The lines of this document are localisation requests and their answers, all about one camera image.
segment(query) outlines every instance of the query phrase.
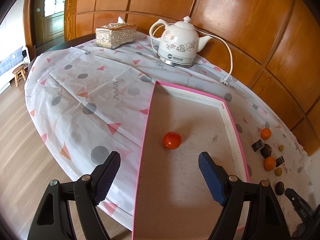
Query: blue gripper pad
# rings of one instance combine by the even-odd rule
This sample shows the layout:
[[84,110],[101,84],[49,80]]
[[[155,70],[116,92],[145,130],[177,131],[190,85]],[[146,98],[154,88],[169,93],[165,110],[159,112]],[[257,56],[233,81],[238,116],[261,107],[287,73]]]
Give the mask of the blue gripper pad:
[[219,180],[217,174],[214,172],[204,153],[200,153],[198,163],[200,171],[205,182],[207,183],[213,199],[223,206],[227,201],[223,191],[223,184]]

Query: tablecloth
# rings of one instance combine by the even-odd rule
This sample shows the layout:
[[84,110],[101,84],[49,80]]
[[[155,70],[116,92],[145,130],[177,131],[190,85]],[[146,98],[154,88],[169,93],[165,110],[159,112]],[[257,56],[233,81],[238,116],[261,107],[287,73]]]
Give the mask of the tablecloth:
[[[120,153],[120,170],[106,200],[99,205],[104,212],[132,229],[142,140],[156,80],[224,98],[241,139],[251,182],[266,179],[274,189],[282,181],[285,188],[295,189],[308,200],[313,192],[306,174],[309,157],[257,95],[234,77],[229,78],[228,86],[220,84],[227,73],[200,56],[189,69],[163,64],[155,58],[150,43],[149,36],[137,33],[135,43],[115,50],[97,47],[92,40],[75,48],[50,51],[35,60],[25,84],[32,121],[73,181],[90,174],[111,151]],[[272,147],[272,155],[283,155],[285,160],[280,177],[264,170],[263,157],[251,147],[265,127],[272,131],[265,141]],[[283,152],[278,150],[281,144]],[[292,233],[301,220],[284,195],[278,200]]]

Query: silver tissue box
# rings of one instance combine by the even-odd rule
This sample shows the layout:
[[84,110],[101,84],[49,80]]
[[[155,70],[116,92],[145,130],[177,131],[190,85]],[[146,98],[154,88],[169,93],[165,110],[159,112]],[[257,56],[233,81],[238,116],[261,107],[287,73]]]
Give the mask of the silver tissue box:
[[116,49],[136,40],[137,26],[124,22],[121,17],[117,23],[96,28],[96,44],[107,49]]

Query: power plug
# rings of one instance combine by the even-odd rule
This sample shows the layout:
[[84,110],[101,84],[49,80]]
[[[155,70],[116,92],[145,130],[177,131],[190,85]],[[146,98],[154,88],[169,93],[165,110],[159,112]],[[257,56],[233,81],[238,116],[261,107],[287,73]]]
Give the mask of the power plug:
[[227,81],[224,81],[222,78],[220,79],[220,83],[222,85],[225,85],[226,87],[228,86],[228,82]]

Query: pink tray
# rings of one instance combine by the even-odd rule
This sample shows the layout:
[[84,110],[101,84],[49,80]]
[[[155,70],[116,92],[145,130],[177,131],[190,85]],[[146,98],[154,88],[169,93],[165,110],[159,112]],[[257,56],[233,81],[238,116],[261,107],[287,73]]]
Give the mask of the pink tray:
[[[169,131],[182,135],[176,150],[162,144]],[[230,175],[249,182],[235,124],[225,100],[194,89],[156,82],[141,153],[132,239],[207,239],[222,207],[198,167],[207,151]],[[248,213],[243,207],[238,230]]]

